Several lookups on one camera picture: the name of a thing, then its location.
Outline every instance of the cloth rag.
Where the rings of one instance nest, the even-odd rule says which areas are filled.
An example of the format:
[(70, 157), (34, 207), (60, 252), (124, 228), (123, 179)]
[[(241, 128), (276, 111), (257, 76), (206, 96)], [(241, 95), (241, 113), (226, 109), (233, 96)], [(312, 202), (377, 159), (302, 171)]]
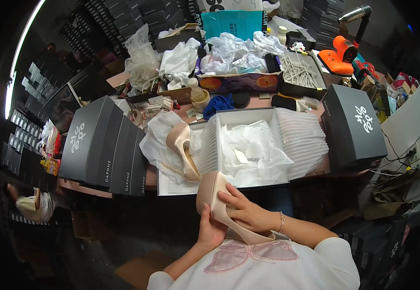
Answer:
[(217, 111), (231, 109), (234, 109), (232, 94), (229, 94), (227, 97), (214, 96), (213, 99), (210, 100), (208, 106), (203, 110), (203, 118), (208, 120), (211, 116), (216, 114)]

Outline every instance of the butterfly print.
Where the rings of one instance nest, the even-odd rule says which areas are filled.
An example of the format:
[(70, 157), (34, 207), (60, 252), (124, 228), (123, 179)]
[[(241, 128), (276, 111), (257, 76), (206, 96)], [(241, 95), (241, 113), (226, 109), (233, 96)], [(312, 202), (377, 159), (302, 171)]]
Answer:
[(232, 241), (224, 246), (219, 246), (213, 255), (210, 265), (205, 268), (206, 273), (222, 273), (236, 269), (245, 264), (249, 259), (264, 263), (276, 264), (270, 261), (294, 261), (299, 256), (292, 250), (289, 241), (276, 240), (259, 245), (246, 245)]

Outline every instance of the orange machine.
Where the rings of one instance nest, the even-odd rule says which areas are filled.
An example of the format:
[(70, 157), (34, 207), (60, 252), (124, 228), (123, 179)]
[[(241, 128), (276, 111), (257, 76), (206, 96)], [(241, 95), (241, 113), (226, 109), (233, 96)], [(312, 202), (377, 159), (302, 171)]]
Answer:
[(341, 77), (351, 77), (353, 74), (352, 61), (357, 57), (358, 49), (342, 35), (333, 41), (337, 51), (322, 50), (318, 57), (330, 73)]
[(333, 46), (337, 49), (337, 51), (322, 50), (318, 53), (318, 58), (321, 62), (323, 62), (330, 73), (341, 77), (352, 76), (352, 61), (355, 57), (357, 57), (358, 46), (360, 45), (361, 38), (363, 37), (366, 26), (368, 25), (370, 15), (371, 7), (363, 5), (353, 8), (339, 17), (339, 23), (350, 23), (359, 18), (362, 20), (353, 44), (343, 36), (339, 35), (336, 36), (333, 41)]

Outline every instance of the bracelet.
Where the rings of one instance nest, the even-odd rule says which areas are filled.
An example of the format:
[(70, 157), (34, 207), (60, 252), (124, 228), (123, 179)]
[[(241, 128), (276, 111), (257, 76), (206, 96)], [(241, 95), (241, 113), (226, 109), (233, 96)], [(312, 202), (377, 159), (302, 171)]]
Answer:
[(282, 232), (282, 228), (284, 227), (284, 216), (282, 215), (282, 212), (279, 212), (279, 214), (281, 215), (281, 229), (279, 232)]

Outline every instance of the stiletto heel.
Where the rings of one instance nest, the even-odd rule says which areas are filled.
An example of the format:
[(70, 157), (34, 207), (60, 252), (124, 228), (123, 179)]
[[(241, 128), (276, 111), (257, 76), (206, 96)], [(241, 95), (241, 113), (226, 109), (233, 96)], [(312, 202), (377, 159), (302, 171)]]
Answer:
[(167, 146), (176, 152), (183, 161), (184, 178), (189, 182), (199, 181), (201, 176), (189, 153), (190, 128), (188, 124), (179, 123), (168, 133)]
[(226, 178), (219, 171), (212, 171), (202, 176), (196, 198), (199, 214), (203, 211), (203, 204), (206, 203), (210, 205), (213, 219), (233, 229), (246, 244), (257, 245), (274, 241), (275, 235), (272, 232), (268, 237), (262, 236), (238, 225), (228, 216), (226, 213), (227, 204), (218, 198), (218, 191), (230, 194), (226, 189), (226, 183)]

